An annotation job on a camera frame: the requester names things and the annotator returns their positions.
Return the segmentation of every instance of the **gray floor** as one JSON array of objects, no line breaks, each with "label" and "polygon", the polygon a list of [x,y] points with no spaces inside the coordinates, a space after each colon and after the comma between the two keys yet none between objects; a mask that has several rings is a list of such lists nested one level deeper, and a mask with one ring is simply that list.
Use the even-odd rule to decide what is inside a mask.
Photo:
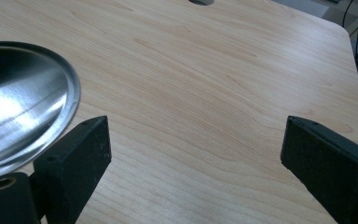
[{"label": "gray floor", "polygon": [[[317,2],[313,2],[311,0],[272,0],[272,1],[283,4],[288,7],[295,8],[297,10],[306,12],[310,15],[313,15],[313,16],[316,16],[319,18],[321,18],[324,15],[324,13],[329,9],[328,6],[317,3]],[[356,40],[352,40],[351,43],[352,43],[353,52],[355,52]]]}]

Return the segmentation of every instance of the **metal bowl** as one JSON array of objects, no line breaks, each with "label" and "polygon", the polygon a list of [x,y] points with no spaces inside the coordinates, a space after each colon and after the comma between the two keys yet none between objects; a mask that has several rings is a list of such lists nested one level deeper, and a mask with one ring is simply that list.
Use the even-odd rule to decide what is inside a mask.
[{"label": "metal bowl", "polygon": [[0,42],[0,175],[35,159],[75,114],[75,70],[49,49]]}]

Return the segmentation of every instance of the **table top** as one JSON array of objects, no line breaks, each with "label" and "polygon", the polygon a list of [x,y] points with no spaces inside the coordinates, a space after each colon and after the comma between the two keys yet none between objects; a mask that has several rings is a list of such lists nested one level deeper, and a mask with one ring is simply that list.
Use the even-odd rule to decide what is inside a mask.
[{"label": "table top", "polygon": [[78,223],[335,223],[280,153],[289,115],[358,144],[339,26],[269,0],[23,0],[0,1],[0,40],[75,68],[68,130],[109,118],[112,163]]}]

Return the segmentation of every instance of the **wooden table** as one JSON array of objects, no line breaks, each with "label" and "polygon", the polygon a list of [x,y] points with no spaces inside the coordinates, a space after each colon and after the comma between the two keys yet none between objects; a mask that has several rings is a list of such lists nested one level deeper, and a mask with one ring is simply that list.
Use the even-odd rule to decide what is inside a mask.
[{"label": "wooden table", "polygon": [[335,223],[280,153],[289,115],[358,144],[339,26],[269,0],[19,0],[0,1],[0,40],[72,64],[69,129],[109,118],[113,160],[78,223]]}]

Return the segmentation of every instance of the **light wood surface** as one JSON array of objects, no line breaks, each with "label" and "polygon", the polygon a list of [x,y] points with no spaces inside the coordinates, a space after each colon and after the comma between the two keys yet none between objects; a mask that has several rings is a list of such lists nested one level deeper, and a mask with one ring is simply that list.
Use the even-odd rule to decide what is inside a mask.
[{"label": "light wood surface", "polygon": [[335,223],[280,153],[289,115],[358,144],[339,26],[268,0],[18,0],[0,1],[0,40],[75,68],[69,129],[109,118],[113,160],[78,223]]}]

